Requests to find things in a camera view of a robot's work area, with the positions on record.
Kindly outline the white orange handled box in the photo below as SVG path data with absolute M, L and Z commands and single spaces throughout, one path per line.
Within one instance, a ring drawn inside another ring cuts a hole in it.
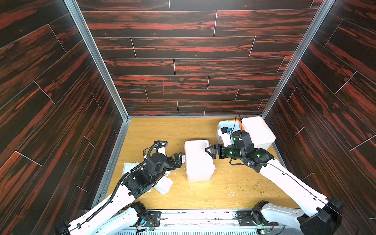
M 232 133 L 243 130 L 241 122 L 238 119 L 220 121 L 217 125 L 216 138 L 220 145 L 233 145 Z

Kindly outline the pink medicine chest box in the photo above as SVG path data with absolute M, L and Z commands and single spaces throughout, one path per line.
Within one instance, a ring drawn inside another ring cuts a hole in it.
M 187 180 L 190 183 L 210 181 L 215 165 L 205 151 L 210 146 L 208 140 L 186 141 L 184 144 Z

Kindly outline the aluminium frame rail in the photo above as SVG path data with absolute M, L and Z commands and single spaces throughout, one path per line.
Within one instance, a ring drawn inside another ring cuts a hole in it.
M 283 72 L 279 83 L 277 84 L 274 92 L 272 93 L 266 107 L 261 113 L 261 117 L 265 119 L 270 112 L 271 108 L 273 107 L 274 103 L 277 101 L 278 96 L 282 92 L 284 86 L 287 84 L 290 76 L 294 72 L 296 66 L 298 65 L 301 57 L 303 56 L 304 52 L 308 48 L 310 42 L 312 41 L 313 37 L 317 33 L 318 29 L 320 28 L 321 24 L 325 20 L 326 16 L 328 15 L 330 9 L 332 8 L 335 0 L 324 0 L 320 7 L 318 8 L 315 16 L 313 17 L 310 25 L 308 26 L 300 44 L 298 45 L 296 51 L 294 52 L 289 64 L 287 65 L 285 71 Z
M 100 54 L 100 51 L 95 43 L 95 40 L 89 30 L 89 27 L 84 19 L 84 16 L 78 6 L 77 1 L 74 0 L 63 0 L 65 3 L 90 55 L 92 56 L 96 67 L 99 70 L 101 77 L 115 102 L 115 105 L 124 121 L 129 119 L 129 114 L 120 98 L 120 95 L 116 89 L 116 86 L 110 76 L 110 73 L 106 67 L 106 64 Z

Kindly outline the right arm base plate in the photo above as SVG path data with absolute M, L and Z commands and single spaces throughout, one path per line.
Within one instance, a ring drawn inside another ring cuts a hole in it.
M 237 211 L 234 218 L 238 220 L 240 226 L 266 226 L 275 227 L 279 226 L 279 223 L 266 221 L 260 211 L 246 210 Z

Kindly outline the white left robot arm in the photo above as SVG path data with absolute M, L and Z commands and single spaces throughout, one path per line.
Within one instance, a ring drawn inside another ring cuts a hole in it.
M 148 221 L 148 210 L 136 200 L 150 191 L 165 176 L 182 166 L 183 154 L 165 154 L 167 141 L 155 141 L 144 150 L 144 160 L 127 171 L 114 191 L 94 208 L 70 223 L 60 222 L 57 235 L 110 235 L 126 227 L 140 226 Z

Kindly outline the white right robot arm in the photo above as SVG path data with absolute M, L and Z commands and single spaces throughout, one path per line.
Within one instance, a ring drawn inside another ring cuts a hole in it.
M 267 150 L 256 148 L 247 132 L 236 131 L 231 138 L 232 145 L 211 145 L 205 152 L 213 159 L 240 160 L 241 165 L 269 179 L 299 206 L 293 209 L 260 201 L 250 214 L 255 225 L 283 224 L 305 235 L 333 235 L 337 231 L 342 223 L 343 208 L 339 199 L 329 199 L 305 184 Z

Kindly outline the aluminium frame rail left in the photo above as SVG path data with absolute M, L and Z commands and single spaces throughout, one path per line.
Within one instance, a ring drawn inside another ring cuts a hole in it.
M 110 73 L 106 67 L 106 64 L 100 54 L 100 51 L 95 43 L 95 40 L 89 30 L 89 27 L 84 19 L 84 16 L 78 6 L 77 1 L 74 0 L 63 0 L 65 3 L 90 55 L 92 56 L 96 67 L 99 70 L 101 77 L 115 102 L 115 105 L 124 121 L 129 119 L 129 114 L 120 98 L 120 95 L 116 89 L 116 86 L 110 76 Z

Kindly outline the white pink first aid box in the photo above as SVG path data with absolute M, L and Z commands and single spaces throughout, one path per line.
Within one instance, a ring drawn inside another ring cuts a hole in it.
M 268 150 L 276 137 L 264 119 L 260 116 L 243 118 L 244 130 L 250 135 L 255 148 Z

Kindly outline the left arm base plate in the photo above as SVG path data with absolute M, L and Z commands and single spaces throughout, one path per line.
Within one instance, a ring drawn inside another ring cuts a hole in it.
M 136 223 L 137 227 L 141 228 L 156 228 L 161 223 L 161 211 L 148 211 L 147 214 L 141 215 Z

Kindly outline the aluminium frame rail right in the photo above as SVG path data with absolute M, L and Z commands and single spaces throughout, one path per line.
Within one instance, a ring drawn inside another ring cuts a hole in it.
M 290 76 L 294 72 L 296 66 L 298 65 L 301 57 L 303 56 L 304 52 L 308 48 L 310 42 L 312 41 L 313 37 L 317 33 L 318 29 L 320 28 L 321 24 L 325 20 L 326 16 L 328 15 L 330 9 L 332 8 L 335 0 L 324 0 L 320 7 L 318 8 L 315 16 L 313 17 L 310 25 L 308 26 L 300 44 L 298 45 L 296 51 L 294 52 L 289 64 L 287 65 L 285 71 L 283 72 L 279 83 L 277 84 L 274 92 L 272 93 L 266 107 L 261 113 L 261 117 L 265 119 L 270 112 L 271 108 L 273 107 L 274 103 L 277 101 L 278 96 L 282 92 L 284 86 L 287 84 Z

